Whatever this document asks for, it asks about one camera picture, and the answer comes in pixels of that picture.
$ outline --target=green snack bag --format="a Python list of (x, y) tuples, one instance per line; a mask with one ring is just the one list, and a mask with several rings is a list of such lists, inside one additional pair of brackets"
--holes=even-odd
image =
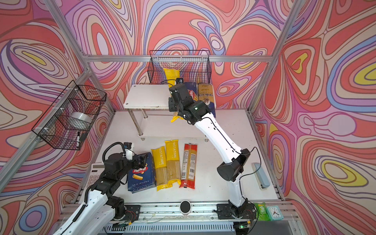
[(258, 220), (270, 221), (268, 213), (266, 212), (265, 203), (263, 203), (263, 204), (254, 203), (254, 205), (257, 208)]

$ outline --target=metal leg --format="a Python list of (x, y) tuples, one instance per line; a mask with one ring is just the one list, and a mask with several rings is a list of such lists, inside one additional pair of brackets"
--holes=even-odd
[(144, 116), (144, 118), (147, 118), (147, 114), (146, 114), (145, 110), (141, 109), (141, 112), (142, 112), (142, 115)]
[(134, 124), (136, 126), (136, 129), (137, 129), (137, 132), (138, 132), (138, 136), (142, 136), (144, 133), (142, 133), (142, 131), (141, 131), (141, 127), (140, 127), (140, 125), (138, 124), (138, 122), (136, 120), (136, 117), (135, 117), (135, 115), (133, 113), (133, 110), (128, 109), (128, 112), (129, 112), (129, 115), (132, 118), (132, 120), (133, 120), (133, 122), (134, 122)]

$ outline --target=black wire basket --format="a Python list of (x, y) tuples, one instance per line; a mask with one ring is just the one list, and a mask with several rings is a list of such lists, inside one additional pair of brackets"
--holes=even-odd
[(151, 50), (147, 69), (150, 84), (166, 81), (164, 68), (179, 70), (184, 82), (210, 83), (208, 50)]
[(106, 98), (104, 91), (75, 85), (47, 124), (37, 133), (35, 126), (39, 119), (32, 131), (54, 149), (80, 150)]

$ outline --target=calculator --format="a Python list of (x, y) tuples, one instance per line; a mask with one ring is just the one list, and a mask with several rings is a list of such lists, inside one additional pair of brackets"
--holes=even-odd
[[(97, 179), (99, 179), (100, 174), (104, 170), (105, 170), (105, 165), (103, 164), (103, 162), (96, 162), (96, 163), (91, 164), (89, 178), (88, 178), (88, 181), (85, 184), (85, 188), (83, 189), (82, 194), (84, 194), (86, 192), (86, 189), (89, 186), (94, 184), (94, 182), (97, 181)], [(82, 203), (82, 202), (83, 202), (83, 195), (80, 198), (80, 203)]]

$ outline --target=psychedelic wallpaper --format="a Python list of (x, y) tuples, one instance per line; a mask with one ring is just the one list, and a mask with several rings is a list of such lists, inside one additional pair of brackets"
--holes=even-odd
[(307, 0), (253, 117), (309, 234), (376, 234), (376, 1)]
[[(43, 0), (0, 1), (0, 167), (69, 82), (82, 73)], [(81, 151), (45, 142), (0, 194), (0, 234), (47, 234), (75, 195), (110, 111), (103, 107)]]
[[(289, 0), (59, 2), (85, 54), (148, 55), (150, 50), (208, 49), (212, 55), (271, 55)], [(115, 109), (132, 84), (148, 81), (147, 62), (94, 62)], [(265, 63), (212, 63), (218, 108), (248, 108)]]

